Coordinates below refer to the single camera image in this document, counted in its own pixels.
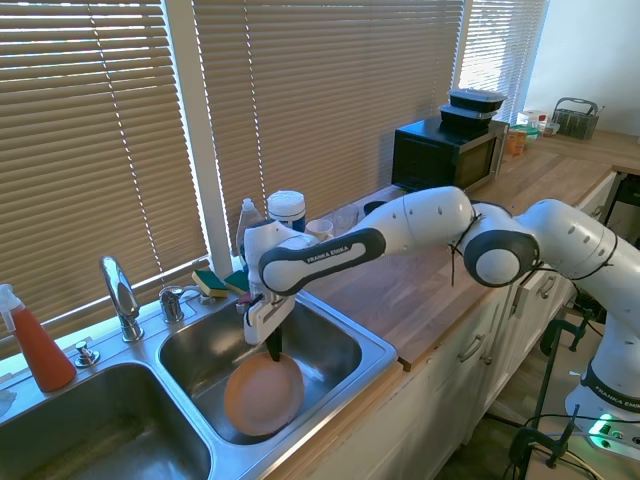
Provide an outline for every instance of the sponge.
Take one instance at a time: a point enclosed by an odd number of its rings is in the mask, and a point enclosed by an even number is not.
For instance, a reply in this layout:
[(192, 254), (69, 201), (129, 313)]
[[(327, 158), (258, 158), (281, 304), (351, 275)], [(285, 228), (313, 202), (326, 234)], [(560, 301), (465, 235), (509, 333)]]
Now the sponge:
[(249, 274), (242, 270), (238, 270), (225, 278), (224, 284), (234, 292), (242, 295), (249, 291)]
[(226, 298), (229, 290), (216, 274), (209, 270), (194, 270), (191, 278), (207, 297)]

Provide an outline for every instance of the window blinds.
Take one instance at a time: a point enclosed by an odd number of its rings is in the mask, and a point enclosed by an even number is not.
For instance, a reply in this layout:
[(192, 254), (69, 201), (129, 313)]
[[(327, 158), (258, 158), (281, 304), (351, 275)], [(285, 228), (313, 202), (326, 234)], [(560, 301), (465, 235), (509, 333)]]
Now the window blinds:
[(195, 0), (232, 238), (241, 200), (314, 218), (391, 176), (395, 128), (447, 101), (458, 0)]
[(515, 123), (524, 104), (547, 0), (472, 0), (460, 87), (508, 95), (496, 119)]
[(133, 284), (206, 255), (160, 0), (121, 1), (0, 5), (0, 282), (56, 337), (115, 314), (65, 316), (102, 255)]

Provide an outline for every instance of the white wall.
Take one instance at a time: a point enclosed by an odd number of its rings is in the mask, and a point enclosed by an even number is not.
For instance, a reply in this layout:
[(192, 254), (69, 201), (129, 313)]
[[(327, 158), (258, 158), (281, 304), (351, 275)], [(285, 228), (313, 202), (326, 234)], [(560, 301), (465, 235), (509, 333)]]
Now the white wall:
[(550, 1), (525, 107), (551, 113), (561, 97), (606, 105), (601, 130), (640, 135), (640, 0)]

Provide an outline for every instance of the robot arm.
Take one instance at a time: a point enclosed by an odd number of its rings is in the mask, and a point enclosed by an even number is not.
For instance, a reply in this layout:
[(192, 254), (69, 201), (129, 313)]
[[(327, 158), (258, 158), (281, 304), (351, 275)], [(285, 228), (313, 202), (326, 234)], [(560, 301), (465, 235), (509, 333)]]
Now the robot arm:
[[(540, 260), (593, 295), (608, 311), (607, 328), (580, 385), (567, 397), (586, 418), (640, 423), (640, 253), (588, 215), (543, 200), (512, 217), (500, 206), (472, 204), (454, 187), (412, 193), (379, 207), (347, 234), (317, 244), (280, 223), (247, 230), (245, 249), (253, 305), (245, 338), (259, 344), (291, 312), (294, 295), (309, 281), (382, 255), (449, 244), (480, 284), (501, 287), (534, 270)], [(596, 446), (640, 461), (640, 429), (617, 424), (620, 435)]]
[(278, 295), (293, 295), (311, 280), (382, 255), (450, 243), (473, 216), (471, 202), (457, 188), (406, 195), (374, 210), (340, 237), (301, 250), (293, 241), (270, 249), (258, 262), (260, 281)]
[(317, 244), (279, 222), (245, 233), (245, 253), (253, 305), (245, 338), (265, 341), (293, 309), (293, 295), (308, 282), (382, 255), (428, 245), (455, 245), (480, 283), (512, 283), (538, 262), (538, 246), (501, 207), (473, 206), (455, 187), (411, 193), (374, 210), (351, 231)]

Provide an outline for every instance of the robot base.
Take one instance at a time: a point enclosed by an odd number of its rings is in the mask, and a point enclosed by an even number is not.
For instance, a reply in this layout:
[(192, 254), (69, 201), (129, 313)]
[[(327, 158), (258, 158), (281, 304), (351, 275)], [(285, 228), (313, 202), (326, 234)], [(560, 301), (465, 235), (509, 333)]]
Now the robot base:
[(578, 385), (565, 400), (565, 408), (569, 415), (573, 414), (576, 405), (580, 405), (579, 416), (600, 419), (576, 419), (576, 426), (580, 430), (592, 434), (587, 438), (593, 446), (640, 461), (640, 424), (609, 422), (640, 422), (640, 414), (621, 410), (582, 385)]

